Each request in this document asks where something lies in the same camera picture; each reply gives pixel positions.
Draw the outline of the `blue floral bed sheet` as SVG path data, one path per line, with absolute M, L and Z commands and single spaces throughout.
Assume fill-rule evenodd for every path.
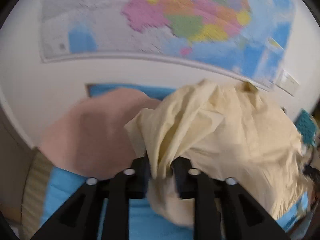
M 126 84 L 96 84 L 88 87 L 89 96 L 95 97 L 116 88 L 133 88 L 142 91 L 147 96 L 163 100 L 173 93 L 172 88 L 126 85 Z M 72 172 L 54 167 L 50 172 L 46 198 L 43 205 L 41 224 L 86 181 L 86 178 Z M 299 211 L 305 212 L 308 207 L 308 194 L 304 193 L 287 213 L 277 220 L 277 223 L 289 231 L 298 221 Z M 129 209 L 130 239 L 192 239 L 191 229 L 176 226 L 155 213 L 146 199 L 130 200 Z

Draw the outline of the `colourful wall map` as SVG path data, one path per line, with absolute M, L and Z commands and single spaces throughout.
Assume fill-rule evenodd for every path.
M 294 15 L 295 0 L 43 0 L 40 52 L 190 60 L 272 88 Z

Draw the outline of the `teal plastic upper basket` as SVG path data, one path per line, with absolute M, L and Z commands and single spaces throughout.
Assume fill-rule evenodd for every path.
M 314 118 L 306 110 L 301 110 L 295 121 L 295 126 L 297 131 L 302 135 L 303 144 L 316 146 L 316 135 L 319 128 Z

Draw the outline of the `folded pink garment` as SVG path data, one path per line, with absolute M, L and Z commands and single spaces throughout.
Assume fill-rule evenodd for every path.
M 160 101 L 118 88 L 74 105 L 45 131 L 39 149 L 55 166 L 84 177 L 108 179 L 130 167 L 135 151 L 124 126 Z

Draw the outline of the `cream large garment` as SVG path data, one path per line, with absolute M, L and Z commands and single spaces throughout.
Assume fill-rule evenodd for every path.
M 149 158 L 152 209 L 177 225 L 192 226 L 194 214 L 194 202 L 178 198 L 170 172 L 178 157 L 211 178 L 235 178 L 274 219 L 312 191 L 301 170 L 300 133 L 276 103 L 246 83 L 184 86 L 156 109 L 142 109 L 125 129 L 136 155 Z

